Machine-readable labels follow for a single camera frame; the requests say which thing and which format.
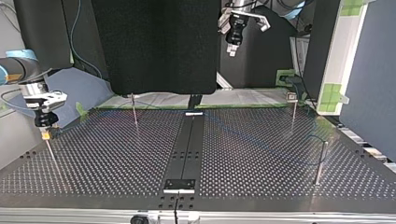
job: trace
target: green tape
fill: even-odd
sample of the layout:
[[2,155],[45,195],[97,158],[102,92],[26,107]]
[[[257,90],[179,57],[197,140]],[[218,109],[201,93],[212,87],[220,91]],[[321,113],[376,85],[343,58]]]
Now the green tape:
[[341,8],[341,16],[359,16],[361,14],[361,7],[363,0],[344,0]]
[[293,85],[280,80],[280,77],[294,77],[294,69],[289,70],[277,70],[276,72],[276,85],[278,87],[292,87]]
[[84,110],[84,107],[80,102],[76,102],[76,110],[79,113],[79,120],[84,121],[85,119],[88,118],[89,112],[87,110]]
[[0,110],[7,110],[8,107],[6,106],[6,104],[0,104]]
[[[198,105],[197,109],[220,109],[220,108],[279,108],[289,106],[289,104],[263,104],[263,105]],[[98,107],[99,109],[133,109],[131,105],[104,105]],[[185,110],[185,105],[161,105],[161,106],[149,106],[149,105],[138,105],[135,107],[136,110],[156,110],[156,109],[167,109],[167,110]]]
[[321,112],[335,112],[335,109],[341,100],[340,90],[341,84],[325,84],[318,110]]
[[222,109],[222,108],[280,108],[290,104],[263,104],[263,105],[198,105],[198,109]]
[[168,110],[179,110],[179,109],[187,109],[186,105],[159,105],[159,106],[150,106],[150,105],[137,105],[135,107],[131,105],[101,105],[97,107],[98,109],[136,109],[136,110],[156,110],[156,109],[168,109]]

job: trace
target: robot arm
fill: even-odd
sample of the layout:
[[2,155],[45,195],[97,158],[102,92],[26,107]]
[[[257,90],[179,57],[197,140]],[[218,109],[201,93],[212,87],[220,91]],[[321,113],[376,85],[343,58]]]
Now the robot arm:
[[219,20],[219,26],[224,27],[224,22],[228,22],[226,25],[225,32],[228,31],[226,41],[228,43],[227,52],[230,53],[231,57],[234,57],[236,51],[243,41],[243,31],[248,25],[248,20],[254,18],[257,20],[257,24],[261,30],[265,32],[271,25],[267,18],[263,15],[251,13],[253,5],[256,0],[233,0],[232,5],[226,9],[223,16]]
[[35,111],[35,126],[44,140],[51,138],[52,125],[59,119],[52,111],[64,105],[67,95],[49,91],[35,54],[29,50],[13,50],[0,59],[0,85],[18,84],[26,105]]

